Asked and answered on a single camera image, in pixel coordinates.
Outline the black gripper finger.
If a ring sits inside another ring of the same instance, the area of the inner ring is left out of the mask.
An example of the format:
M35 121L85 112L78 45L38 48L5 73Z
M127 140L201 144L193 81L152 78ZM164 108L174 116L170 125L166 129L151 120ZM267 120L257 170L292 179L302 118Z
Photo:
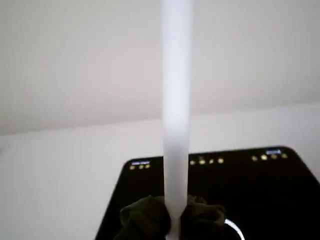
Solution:
M120 240L164 240L171 218L163 196L146 196L120 210Z
M225 240L226 210L219 204L207 204L200 196L187 196L180 217L181 240Z

